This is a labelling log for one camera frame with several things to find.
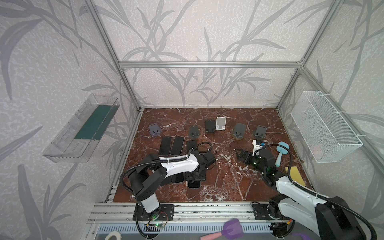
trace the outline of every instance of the transparent plastic bin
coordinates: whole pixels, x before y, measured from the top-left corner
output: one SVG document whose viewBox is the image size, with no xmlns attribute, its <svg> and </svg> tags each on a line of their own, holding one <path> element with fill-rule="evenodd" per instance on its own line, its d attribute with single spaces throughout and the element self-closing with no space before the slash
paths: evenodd
<svg viewBox="0 0 384 240">
<path fill-rule="evenodd" d="M 53 162 L 88 162 L 120 106 L 117 99 L 91 94 L 43 156 Z"/>
<path fill-rule="evenodd" d="M 317 163 L 337 162 L 362 146 L 340 112 L 320 91 L 304 91 L 291 115 Z"/>
</svg>

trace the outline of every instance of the pink handle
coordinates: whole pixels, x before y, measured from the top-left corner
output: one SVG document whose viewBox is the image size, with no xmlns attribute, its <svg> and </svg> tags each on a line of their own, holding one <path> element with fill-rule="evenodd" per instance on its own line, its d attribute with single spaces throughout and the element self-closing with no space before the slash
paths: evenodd
<svg viewBox="0 0 384 240">
<path fill-rule="evenodd" d="M 202 236 L 200 240 L 213 240 L 221 236 L 221 232 L 215 232 L 209 235 Z"/>
</svg>

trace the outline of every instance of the gray floor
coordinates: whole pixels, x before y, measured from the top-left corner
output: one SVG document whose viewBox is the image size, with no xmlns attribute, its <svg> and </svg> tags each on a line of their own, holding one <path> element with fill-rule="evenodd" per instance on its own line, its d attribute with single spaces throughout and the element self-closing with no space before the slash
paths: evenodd
<svg viewBox="0 0 384 240">
<path fill-rule="evenodd" d="M 310 231 L 308 228 L 304 227 L 303 225 L 296 222 L 295 228 L 293 229 L 292 233 L 304 233 L 310 237 L 311 240 L 320 240 L 318 235 Z M 104 240 L 107 234 L 98 234 L 96 235 L 95 240 Z M 196 234 L 196 233 L 174 233 L 174 234 L 159 234 L 155 240 L 200 240 L 200 237 L 202 234 Z M 145 239 L 139 234 L 123 234 L 122 240 L 132 240 L 132 239 Z M 225 237 L 219 237 L 217 240 L 225 240 Z M 268 233 L 246 233 L 242 238 L 239 238 L 239 240 L 273 240 L 276 239 L 271 234 Z M 298 236 L 292 236 L 288 235 L 285 237 L 285 240 L 301 240 L 301 237 Z"/>
</svg>

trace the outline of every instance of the green mat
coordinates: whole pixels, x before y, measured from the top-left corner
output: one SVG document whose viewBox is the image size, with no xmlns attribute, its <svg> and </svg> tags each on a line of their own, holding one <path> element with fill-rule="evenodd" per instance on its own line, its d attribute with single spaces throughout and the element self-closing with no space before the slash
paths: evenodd
<svg viewBox="0 0 384 240">
<path fill-rule="evenodd" d="M 76 134 L 75 139 L 100 140 L 119 106 L 99 105 Z"/>
</svg>

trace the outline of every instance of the leaf pattern wallpaper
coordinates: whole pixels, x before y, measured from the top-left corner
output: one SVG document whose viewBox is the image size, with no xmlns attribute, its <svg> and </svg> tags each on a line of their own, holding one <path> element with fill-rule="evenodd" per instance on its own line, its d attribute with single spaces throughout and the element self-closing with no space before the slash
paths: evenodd
<svg viewBox="0 0 384 240">
<path fill-rule="evenodd" d="M 78 239 L 137 111 L 82 1 L 5 0 L 0 15 L 0 239 Z M 43 157 L 91 93 L 120 102 L 91 159 Z"/>
<path fill-rule="evenodd" d="M 345 1 L 306 68 L 384 153 L 384 1 Z M 300 77 L 280 109 L 283 122 L 313 185 L 344 198 L 384 237 L 384 177 L 361 149 L 336 163 L 317 164 L 290 116 L 302 91 L 313 90 Z"/>
<path fill-rule="evenodd" d="M 95 3 L 120 61 L 299 61 L 330 5 L 317 0 Z M 148 107 L 274 107 L 293 71 L 125 69 L 136 98 Z"/>
</svg>

